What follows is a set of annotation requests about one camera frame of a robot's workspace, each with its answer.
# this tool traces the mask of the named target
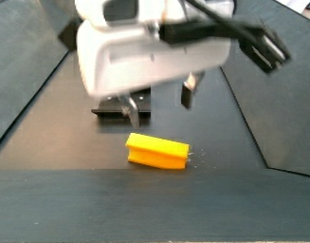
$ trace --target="black surface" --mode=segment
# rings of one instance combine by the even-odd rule
[[[56,6],[70,18],[79,17],[75,0],[39,0],[40,3],[46,6],[52,4]]]
[[[34,0],[0,2],[0,139],[67,53],[58,30],[68,18],[48,7]]]
[[[91,113],[99,103],[74,53],[0,144],[0,169],[135,169],[127,163],[131,132],[188,143],[198,170],[266,168],[220,70],[207,72],[191,110],[180,103],[183,81],[152,87],[151,120],[142,129],[104,122]]]
[[[270,166],[310,175],[310,20],[272,0],[240,0],[238,15],[276,30],[293,60],[268,76],[235,47],[226,77]]]
[[[272,170],[0,171],[0,241],[310,241],[310,178]]]

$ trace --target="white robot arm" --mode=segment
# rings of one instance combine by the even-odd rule
[[[159,39],[156,27],[162,23],[195,17],[208,19],[196,8],[179,0],[138,0],[135,18],[111,22],[106,10],[115,8],[111,6],[115,1],[76,0],[86,20],[78,32],[79,62],[92,97],[102,100],[226,62],[230,39],[206,38],[175,47]],[[208,1],[207,6],[223,16],[232,16],[232,0]]]
[[[275,31],[231,19],[235,0],[76,0],[76,8],[86,88],[99,101],[118,96],[132,121],[139,107],[130,94],[187,75],[182,103],[191,107],[204,71],[228,58],[231,39],[267,73],[291,59]]]

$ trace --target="black cable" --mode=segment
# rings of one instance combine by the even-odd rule
[[[200,11],[203,11],[219,24],[222,24],[226,28],[228,28],[235,33],[238,33],[242,39],[246,39],[254,46],[266,49],[266,46],[258,42],[255,36],[244,28],[231,23],[224,17],[222,17],[212,10],[210,10],[207,6],[202,4],[199,1],[196,0],[186,0],[186,1]]]

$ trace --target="yellow foam block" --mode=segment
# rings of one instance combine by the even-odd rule
[[[132,133],[127,147],[130,161],[162,169],[186,169],[190,144]]]

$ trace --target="black bracket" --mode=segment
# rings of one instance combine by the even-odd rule
[[[291,60],[291,52],[276,32],[262,25],[226,20],[227,25],[214,21],[194,20],[184,23],[163,24],[160,39],[171,45],[187,45],[210,37],[238,39],[240,48],[255,64],[271,73]],[[227,26],[238,26],[255,38],[255,43]]]
[[[128,102],[122,97],[111,96],[103,100],[99,107],[91,112],[103,120],[131,120],[131,123],[138,128],[142,122],[148,122],[151,118],[151,88],[130,94],[132,103],[138,109],[130,107]]]

